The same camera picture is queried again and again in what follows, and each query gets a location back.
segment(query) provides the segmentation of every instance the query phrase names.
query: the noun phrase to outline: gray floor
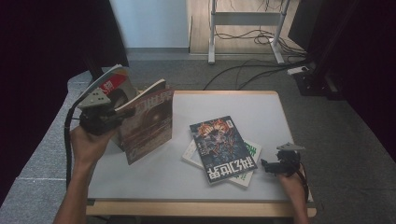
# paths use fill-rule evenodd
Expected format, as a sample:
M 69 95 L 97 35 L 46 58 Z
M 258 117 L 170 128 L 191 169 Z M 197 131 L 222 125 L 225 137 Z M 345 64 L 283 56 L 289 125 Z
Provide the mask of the gray floor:
M 163 77 L 176 90 L 201 90 L 219 72 L 244 63 L 246 57 L 149 60 L 132 55 L 132 81 L 138 88 Z M 266 60 L 274 62 L 270 55 Z M 244 68 L 239 84 L 265 68 Z M 234 90 L 238 70 L 219 76 L 209 90 Z M 64 196 L 65 154 L 63 123 L 67 109 L 90 81 L 84 73 L 69 81 L 64 106 L 28 161 L 0 209 L 0 223 L 51 223 Z M 312 223 L 396 223 L 396 164 L 374 134 L 345 101 L 303 97 L 286 71 L 262 77 L 244 90 L 277 91 L 297 145 L 305 146 L 302 158 L 318 213 Z M 264 219 L 143 217 L 143 223 L 265 223 Z M 89 223 L 106 223 L 90 217 Z

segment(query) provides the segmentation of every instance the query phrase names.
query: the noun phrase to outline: white tabletop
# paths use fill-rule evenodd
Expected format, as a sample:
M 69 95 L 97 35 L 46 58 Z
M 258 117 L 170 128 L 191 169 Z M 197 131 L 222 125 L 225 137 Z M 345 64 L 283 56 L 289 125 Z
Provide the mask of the white tabletop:
M 293 142 L 279 97 L 274 91 L 176 91 L 173 136 L 143 159 L 128 165 L 124 152 L 110 142 L 97 163 L 90 199 L 148 201 L 285 201 L 276 177 L 260 159 L 248 188 L 230 181 L 210 186 L 203 170 L 181 159 L 192 135 L 189 125 L 231 116 L 242 137 L 262 146 L 259 158 L 276 161 L 276 147 Z

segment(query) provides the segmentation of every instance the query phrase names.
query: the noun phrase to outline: white wall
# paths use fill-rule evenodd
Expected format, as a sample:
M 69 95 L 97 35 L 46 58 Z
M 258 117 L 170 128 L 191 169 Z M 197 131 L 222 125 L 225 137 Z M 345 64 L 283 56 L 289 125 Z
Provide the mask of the white wall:
M 188 48 L 188 1 L 110 0 L 125 48 Z

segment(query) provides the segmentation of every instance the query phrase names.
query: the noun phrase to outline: book cover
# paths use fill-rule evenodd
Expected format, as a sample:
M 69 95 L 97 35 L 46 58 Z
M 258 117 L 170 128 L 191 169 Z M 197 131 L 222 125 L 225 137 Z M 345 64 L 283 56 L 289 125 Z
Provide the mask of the book cover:
M 209 184 L 257 169 L 230 116 L 190 125 Z
M 253 143 L 251 141 L 248 141 L 246 139 L 244 139 L 244 142 L 247 146 L 247 149 L 250 153 L 250 155 L 253 157 L 253 160 L 255 162 L 258 161 L 260 153 L 262 152 L 262 146 Z M 181 156 L 182 159 L 198 168 L 203 169 L 204 166 L 202 165 L 201 162 L 201 158 L 198 154 L 197 151 L 197 146 L 195 145 L 195 141 L 192 140 L 189 144 L 189 146 L 187 147 L 186 151 L 184 152 L 184 154 Z M 253 171 L 244 173 L 242 175 L 236 175 L 234 177 L 229 178 L 229 180 L 235 184 L 238 184 L 242 187 L 247 188 L 248 184 L 250 183 L 250 179 L 253 176 Z
M 172 103 L 174 90 L 166 89 L 164 80 L 153 84 L 117 113 L 134 108 L 135 114 L 120 126 L 120 146 L 128 164 L 141 159 L 172 138 Z

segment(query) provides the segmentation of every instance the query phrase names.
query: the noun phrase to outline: person's arm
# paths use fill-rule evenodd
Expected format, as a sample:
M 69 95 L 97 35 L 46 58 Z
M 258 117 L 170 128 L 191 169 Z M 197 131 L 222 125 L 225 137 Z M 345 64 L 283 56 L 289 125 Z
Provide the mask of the person's arm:
M 94 136 L 80 126 L 70 133 L 75 163 L 69 187 L 53 223 L 86 223 L 90 173 L 105 153 L 107 143 L 114 133 L 115 130 Z
M 308 224 L 305 192 L 303 182 L 297 174 L 290 177 L 276 175 L 282 184 L 283 190 L 289 196 L 294 212 L 294 224 Z

